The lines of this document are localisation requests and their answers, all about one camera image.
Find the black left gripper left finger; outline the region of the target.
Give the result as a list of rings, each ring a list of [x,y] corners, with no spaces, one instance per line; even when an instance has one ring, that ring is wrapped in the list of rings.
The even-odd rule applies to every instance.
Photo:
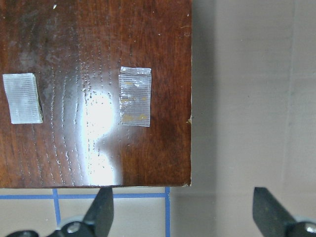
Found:
[[[83,222],[92,230],[94,237],[107,237],[114,219],[113,190],[104,187],[99,190]]]

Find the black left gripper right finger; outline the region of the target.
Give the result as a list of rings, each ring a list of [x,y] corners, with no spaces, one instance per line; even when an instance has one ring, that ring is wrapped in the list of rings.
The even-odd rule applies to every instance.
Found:
[[[264,237],[285,237],[289,226],[296,223],[294,217],[264,187],[254,188],[252,217]]]

